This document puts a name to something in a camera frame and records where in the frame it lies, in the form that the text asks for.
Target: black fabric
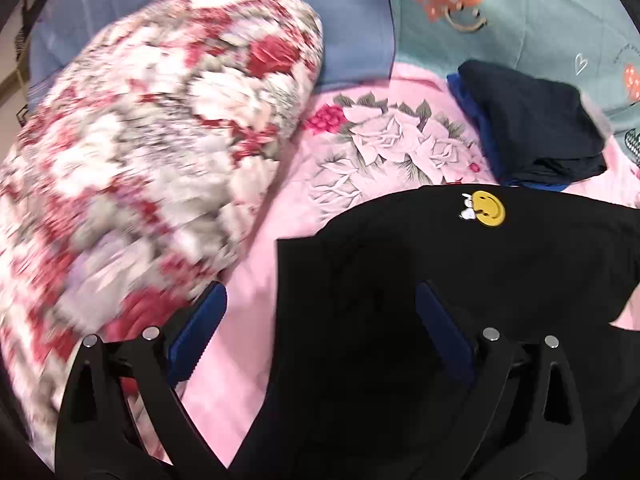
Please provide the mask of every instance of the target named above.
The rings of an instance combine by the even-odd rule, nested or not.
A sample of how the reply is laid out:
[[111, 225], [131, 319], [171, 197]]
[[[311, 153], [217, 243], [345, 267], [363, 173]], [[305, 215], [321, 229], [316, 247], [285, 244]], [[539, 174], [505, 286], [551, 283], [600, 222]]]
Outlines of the black fabric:
[[569, 184], [606, 171], [604, 140], [577, 88], [477, 60], [458, 72], [492, 123], [505, 175], [518, 182]]
[[24, 413], [20, 406], [20, 402], [15, 397], [11, 388], [11, 380], [4, 367], [4, 361], [0, 356], [0, 413], [14, 425], [15, 430], [25, 439], [28, 440], [27, 430], [24, 424]]
[[53, 472], [29, 446], [13, 415], [0, 410], [0, 463], [2, 478], [56, 480]]
[[[460, 218], [477, 190], [501, 200], [503, 224]], [[639, 248], [636, 210], [497, 186], [389, 195], [280, 241], [270, 386], [230, 473], [411, 478], [467, 394], [415, 312], [425, 280], [465, 311], [466, 329], [559, 338], [596, 460], [638, 402], [640, 333], [608, 323], [640, 281]]]
[[640, 403], [636, 404], [631, 416], [616, 437], [614, 443], [600, 460], [587, 471], [580, 480], [638, 480], [638, 443], [640, 442]]

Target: red and white floral blanket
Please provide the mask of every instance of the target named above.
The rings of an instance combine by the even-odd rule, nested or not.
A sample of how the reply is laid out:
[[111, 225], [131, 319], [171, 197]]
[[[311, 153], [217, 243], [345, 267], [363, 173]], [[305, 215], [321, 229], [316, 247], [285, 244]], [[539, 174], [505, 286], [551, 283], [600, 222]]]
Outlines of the red and white floral blanket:
[[81, 337], [162, 325], [236, 259], [321, 53], [299, 0], [152, 4], [98, 33], [19, 134], [0, 176], [0, 341], [50, 464]]

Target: rose print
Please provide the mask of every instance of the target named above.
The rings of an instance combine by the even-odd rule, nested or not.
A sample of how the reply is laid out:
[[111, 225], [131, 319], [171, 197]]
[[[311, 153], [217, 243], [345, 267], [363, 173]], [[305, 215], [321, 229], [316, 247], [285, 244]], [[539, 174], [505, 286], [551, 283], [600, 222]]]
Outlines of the rose print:
[[231, 148], [231, 156], [236, 162], [249, 155], [260, 155], [262, 149], [271, 144], [278, 137], [278, 127], [269, 124], [265, 129], [257, 132], [253, 128], [234, 127], [234, 134], [241, 140]]
[[257, 78], [269, 72], [291, 74], [291, 67], [300, 59], [300, 49], [277, 36], [267, 36], [251, 44], [247, 70]]
[[229, 192], [238, 203], [258, 207], [278, 167], [275, 160], [248, 156], [238, 163], [229, 181]]
[[477, 152], [472, 152], [461, 140], [450, 138], [449, 131], [438, 121], [427, 121], [422, 135], [426, 139], [410, 156], [434, 184], [443, 180], [448, 184], [470, 184], [486, 175], [487, 167], [479, 149], [476, 147]]
[[411, 117], [396, 108], [383, 114], [380, 108], [353, 106], [344, 108], [345, 117], [352, 123], [355, 143], [365, 165], [382, 156], [393, 162], [404, 162], [405, 155], [420, 146], [422, 134], [418, 130], [420, 118]]
[[234, 68], [204, 72], [189, 90], [195, 114], [206, 120], [230, 120], [241, 126], [260, 126], [271, 107], [258, 98], [262, 83]]
[[360, 203], [362, 192], [350, 180], [358, 169], [348, 158], [325, 162], [320, 168], [310, 181], [310, 190], [324, 221]]
[[120, 315], [102, 328], [102, 338], [107, 342], [134, 339], [147, 326], [164, 325], [176, 310], [188, 303], [186, 298], [170, 290], [150, 286], [134, 290], [122, 300]]
[[254, 18], [251, 20], [237, 20], [229, 28], [226, 34], [222, 35], [222, 40], [234, 45], [249, 44], [252, 41], [261, 41], [265, 36], [278, 33], [277, 22]]
[[311, 130], [314, 134], [330, 134], [337, 133], [347, 122], [342, 108], [339, 106], [324, 105], [312, 117], [309, 117], [303, 124], [307, 130]]
[[[129, 244], [125, 236], [108, 233], [73, 262], [57, 313], [79, 332], [96, 332], [118, 314], [120, 302], [147, 272], [152, 250], [144, 238]], [[79, 304], [92, 307], [78, 309]]]

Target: smiley face print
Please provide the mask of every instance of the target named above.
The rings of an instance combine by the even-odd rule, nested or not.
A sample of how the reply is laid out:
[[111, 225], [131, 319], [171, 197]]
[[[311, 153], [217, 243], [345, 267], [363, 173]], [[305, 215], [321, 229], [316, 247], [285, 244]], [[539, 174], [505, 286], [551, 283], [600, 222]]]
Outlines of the smiley face print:
[[460, 213], [463, 220], [478, 220], [487, 227], [498, 227], [504, 222], [506, 211], [500, 200], [486, 191], [476, 191], [465, 197], [466, 209]]

